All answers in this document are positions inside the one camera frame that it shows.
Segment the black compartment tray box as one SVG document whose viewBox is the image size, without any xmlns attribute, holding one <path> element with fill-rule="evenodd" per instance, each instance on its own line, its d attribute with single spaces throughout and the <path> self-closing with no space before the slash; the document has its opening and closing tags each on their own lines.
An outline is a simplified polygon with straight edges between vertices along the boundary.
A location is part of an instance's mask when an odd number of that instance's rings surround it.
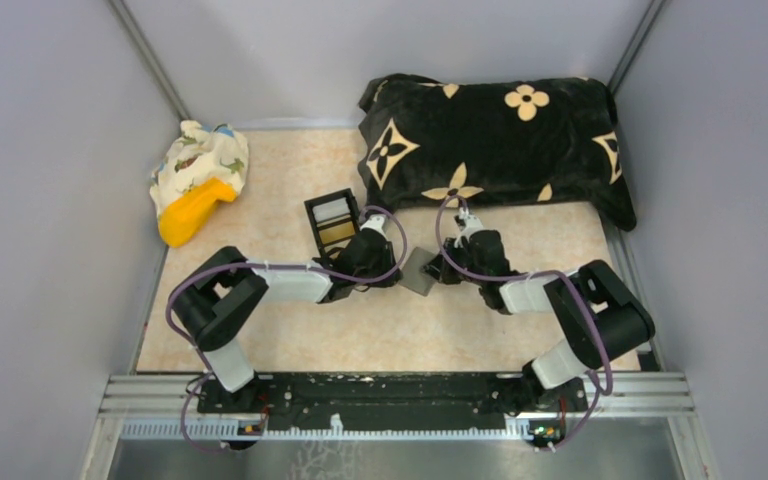
<svg viewBox="0 0 768 480">
<path fill-rule="evenodd" d="M 315 245 L 322 257 L 333 258 L 359 229 L 359 209 L 350 188 L 303 202 Z"/>
</svg>

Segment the grey card holder wallet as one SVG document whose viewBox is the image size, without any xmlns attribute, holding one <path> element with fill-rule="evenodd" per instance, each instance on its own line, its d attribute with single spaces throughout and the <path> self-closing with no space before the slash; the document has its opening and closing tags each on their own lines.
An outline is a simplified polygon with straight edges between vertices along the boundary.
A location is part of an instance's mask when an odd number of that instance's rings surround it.
<svg viewBox="0 0 768 480">
<path fill-rule="evenodd" d="M 425 267 L 436 257 L 421 247 L 415 247 L 401 268 L 402 278 L 398 285 L 423 297 L 427 297 L 436 280 L 426 273 Z"/>
</svg>

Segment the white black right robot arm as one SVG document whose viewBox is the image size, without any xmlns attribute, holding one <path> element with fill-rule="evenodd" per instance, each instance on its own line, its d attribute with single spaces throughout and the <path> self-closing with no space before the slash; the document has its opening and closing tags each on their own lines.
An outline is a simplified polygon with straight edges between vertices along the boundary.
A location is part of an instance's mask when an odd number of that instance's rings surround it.
<svg viewBox="0 0 768 480">
<path fill-rule="evenodd" d="M 502 413 L 550 411 L 562 388 L 582 374 L 606 370 L 656 332 L 651 314 L 605 261 L 593 260 L 571 273 L 519 272 L 496 230 L 445 239 L 420 270 L 440 284 L 476 285 L 497 313 L 548 312 L 557 319 L 562 340 L 528 361 L 520 378 L 493 388 L 493 406 Z"/>
</svg>

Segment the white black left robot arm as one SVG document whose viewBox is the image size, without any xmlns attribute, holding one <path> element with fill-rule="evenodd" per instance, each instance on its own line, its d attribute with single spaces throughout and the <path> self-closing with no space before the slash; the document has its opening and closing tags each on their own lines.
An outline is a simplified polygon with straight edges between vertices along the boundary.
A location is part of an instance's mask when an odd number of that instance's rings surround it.
<svg viewBox="0 0 768 480">
<path fill-rule="evenodd" d="M 260 399 L 256 370 L 237 336 L 259 306 L 267 303 L 329 304 L 358 287 L 389 288 L 401 278 L 407 251 L 396 256 L 380 230 L 363 228 L 334 258 L 306 263 L 271 263 L 223 247 L 175 287 L 166 319 L 197 352 L 221 387 L 220 399 L 237 414 Z"/>
</svg>

